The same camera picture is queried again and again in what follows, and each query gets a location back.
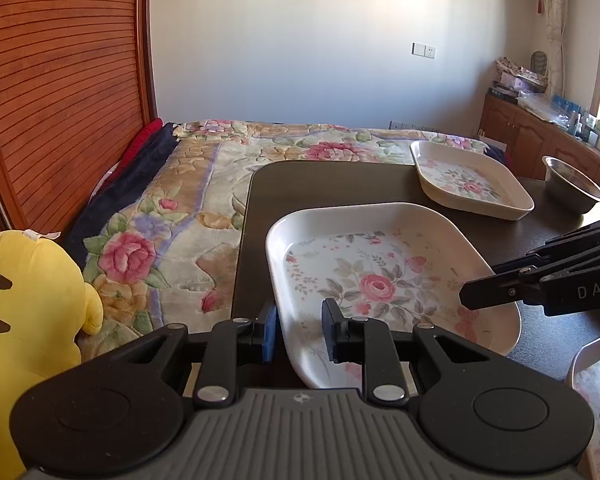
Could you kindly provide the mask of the yellow plush toy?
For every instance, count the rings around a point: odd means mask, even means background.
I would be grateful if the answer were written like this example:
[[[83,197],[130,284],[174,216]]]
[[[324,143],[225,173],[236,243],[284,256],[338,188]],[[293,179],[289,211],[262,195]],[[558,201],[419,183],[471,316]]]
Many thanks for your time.
[[[102,300],[53,237],[0,232],[0,479],[24,466],[9,416],[27,390],[81,363],[78,333],[102,328]]]

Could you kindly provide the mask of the small steel bowl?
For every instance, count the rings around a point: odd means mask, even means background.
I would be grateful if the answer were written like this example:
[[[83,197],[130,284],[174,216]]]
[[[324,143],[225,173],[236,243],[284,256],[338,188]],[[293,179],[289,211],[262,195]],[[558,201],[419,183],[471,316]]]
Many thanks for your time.
[[[600,204],[600,187],[578,168],[545,155],[545,189],[548,195],[573,214],[586,214]]]

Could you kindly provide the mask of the patterned curtain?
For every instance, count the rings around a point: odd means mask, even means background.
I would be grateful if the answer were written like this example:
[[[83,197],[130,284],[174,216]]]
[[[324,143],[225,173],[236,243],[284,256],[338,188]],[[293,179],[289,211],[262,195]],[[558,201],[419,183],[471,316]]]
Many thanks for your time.
[[[547,87],[550,98],[565,91],[565,33],[568,0],[542,0],[547,41]]]

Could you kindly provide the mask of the white wall switch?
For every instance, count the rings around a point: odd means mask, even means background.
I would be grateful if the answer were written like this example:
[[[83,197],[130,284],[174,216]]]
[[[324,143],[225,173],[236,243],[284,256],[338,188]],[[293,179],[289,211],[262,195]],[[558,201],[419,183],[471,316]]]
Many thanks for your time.
[[[422,58],[435,58],[436,48],[426,46],[426,44],[418,44],[414,42],[412,47],[412,55],[421,56]]]

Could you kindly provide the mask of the medium floral rectangular plate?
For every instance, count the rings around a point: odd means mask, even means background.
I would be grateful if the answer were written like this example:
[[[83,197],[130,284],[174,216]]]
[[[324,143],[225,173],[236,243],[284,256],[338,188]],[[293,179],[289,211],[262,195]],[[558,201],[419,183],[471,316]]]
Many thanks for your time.
[[[279,219],[265,252],[286,353],[311,388],[358,388],[358,364],[327,354],[322,303],[345,316],[379,318],[408,332],[432,323],[501,356],[514,350],[520,312],[509,302],[471,311],[460,288],[491,275],[489,263],[449,219],[411,203],[303,209]]]

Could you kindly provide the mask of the wooden cabinet row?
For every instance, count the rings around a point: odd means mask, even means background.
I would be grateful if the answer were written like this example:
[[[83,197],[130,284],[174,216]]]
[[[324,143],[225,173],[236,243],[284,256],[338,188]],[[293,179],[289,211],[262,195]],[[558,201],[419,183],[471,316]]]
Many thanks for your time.
[[[600,152],[528,110],[487,94],[479,132],[504,144],[509,169],[516,177],[543,180],[543,156],[554,156],[581,170],[600,186]]]

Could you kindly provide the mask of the small floral square plate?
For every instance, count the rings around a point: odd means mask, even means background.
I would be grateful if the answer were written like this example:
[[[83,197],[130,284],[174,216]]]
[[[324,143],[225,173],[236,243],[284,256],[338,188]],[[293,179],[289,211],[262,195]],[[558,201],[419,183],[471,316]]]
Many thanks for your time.
[[[422,190],[439,205],[508,221],[534,209],[518,179],[489,156],[422,140],[410,150]]]

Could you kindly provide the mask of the dark blue red blanket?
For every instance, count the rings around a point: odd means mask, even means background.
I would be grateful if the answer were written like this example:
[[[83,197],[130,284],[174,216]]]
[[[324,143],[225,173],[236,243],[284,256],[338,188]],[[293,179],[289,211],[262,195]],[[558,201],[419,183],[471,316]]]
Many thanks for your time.
[[[61,246],[81,271],[84,270],[87,260],[87,249],[83,241],[99,235],[114,214],[132,205],[142,196],[178,145],[173,130],[173,122],[164,124],[143,145],[122,174],[102,187],[74,222]]]

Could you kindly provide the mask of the stack of boxes on cabinet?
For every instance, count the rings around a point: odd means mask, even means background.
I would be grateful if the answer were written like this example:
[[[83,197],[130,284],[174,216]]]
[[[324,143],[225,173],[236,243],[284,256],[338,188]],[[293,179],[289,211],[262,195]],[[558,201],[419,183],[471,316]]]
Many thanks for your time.
[[[489,96],[516,104],[522,96],[544,94],[547,89],[547,79],[544,75],[532,72],[506,56],[497,58],[494,66],[495,78],[488,90]]]

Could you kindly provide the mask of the toiletry bottles on sill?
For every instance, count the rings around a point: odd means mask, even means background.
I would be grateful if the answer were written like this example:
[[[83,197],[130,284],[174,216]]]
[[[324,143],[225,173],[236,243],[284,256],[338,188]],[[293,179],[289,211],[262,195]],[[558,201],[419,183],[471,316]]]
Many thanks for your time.
[[[558,94],[550,99],[555,111],[554,124],[570,136],[588,144],[600,152],[600,120],[575,102],[568,101]]]

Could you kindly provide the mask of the floral bedspread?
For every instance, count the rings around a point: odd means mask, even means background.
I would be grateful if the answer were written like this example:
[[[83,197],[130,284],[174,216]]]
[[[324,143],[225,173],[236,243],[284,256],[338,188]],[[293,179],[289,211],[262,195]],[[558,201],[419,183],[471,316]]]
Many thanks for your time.
[[[166,323],[204,332],[232,307],[252,175],[272,162],[408,165],[417,140],[483,153],[475,138],[422,130],[212,120],[174,124],[178,145],[140,198],[86,238],[83,276],[104,306],[81,336],[93,359]]]

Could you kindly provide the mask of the wooden slatted headboard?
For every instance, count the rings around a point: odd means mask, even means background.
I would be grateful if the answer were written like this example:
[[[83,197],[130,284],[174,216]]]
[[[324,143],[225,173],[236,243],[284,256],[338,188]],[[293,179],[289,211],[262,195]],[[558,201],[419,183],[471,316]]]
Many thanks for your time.
[[[62,231],[157,115],[149,0],[0,0],[0,231]]]

